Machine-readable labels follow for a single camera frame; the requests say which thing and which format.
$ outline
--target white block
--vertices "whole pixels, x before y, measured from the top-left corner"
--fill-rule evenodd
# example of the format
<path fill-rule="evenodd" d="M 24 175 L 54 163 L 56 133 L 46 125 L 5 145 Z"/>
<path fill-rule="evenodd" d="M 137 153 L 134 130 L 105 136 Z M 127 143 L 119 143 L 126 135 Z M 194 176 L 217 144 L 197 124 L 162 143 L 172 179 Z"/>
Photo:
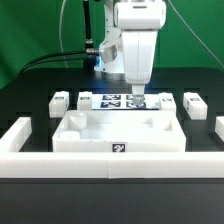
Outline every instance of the white block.
<path fill-rule="evenodd" d="M 56 92 L 49 103 L 50 117 L 63 117 L 69 106 L 69 92 Z"/>
<path fill-rule="evenodd" d="M 216 117 L 215 132 L 224 141 L 224 116 Z"/>
<path fill-rule="evenodd" d="M 208 106 L 197 93 L 184 93 L 183 106 L 192 120 L 206 120 Z"/>
<path fill-rule="evenodd" d="M 78 110 L 92 110 L 92 92 L 79 92 Z"/>
<path fill-rule="evenodd" d="M 0 152 L 19 152 L 30 134 L 30 117 L 20 117 L 0 140 Z"/>
<path fill-rule="evenodd" d="M 161 110 L 173 111 L 176 114 L 177 106 L 172 93 L 160 93 L 159 101 Z"/>

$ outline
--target white container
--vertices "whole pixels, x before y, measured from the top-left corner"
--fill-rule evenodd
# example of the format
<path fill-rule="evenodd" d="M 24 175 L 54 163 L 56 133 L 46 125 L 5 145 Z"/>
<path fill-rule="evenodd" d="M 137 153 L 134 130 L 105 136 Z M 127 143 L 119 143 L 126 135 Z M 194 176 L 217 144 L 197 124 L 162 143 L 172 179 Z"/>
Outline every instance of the white container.
<path fill-rule="evenodd" d="M 74 122 L 77 113 L 86 127 Z M 61 138 L 68 131 L 80 137 Z M 184 152 L 185 143 L 171 111 L 68 111 L 53 135 L 54 152 Z"/>

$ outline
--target black surface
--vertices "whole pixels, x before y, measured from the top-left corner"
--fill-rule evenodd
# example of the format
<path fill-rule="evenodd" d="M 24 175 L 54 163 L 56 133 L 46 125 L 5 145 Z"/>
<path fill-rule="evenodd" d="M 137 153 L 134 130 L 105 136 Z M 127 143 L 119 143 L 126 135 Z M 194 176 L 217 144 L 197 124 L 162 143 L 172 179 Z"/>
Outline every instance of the black surface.
<path fill-rule="evenodd" d="M 20 116 L 32 117 L 33 133 L 23 151 L 51 151 L 60 119 L 49 119 L 56 91 L 131 93 L 124 81 L 97 79 L 78 69 L 27 71 L 0 91 L 0 137 Z M 197 92 L 208 119 L 192 121 L 183 93 Z M 146 93 L 171 92 L 187 137 L 186 151 L 223 151 L 214 133 L 224 115 L 224 74 L 208 68 L 154 69 Z M 0 179 L 0 223 L 191 223 L 224 222 L 224 179 Z"/>

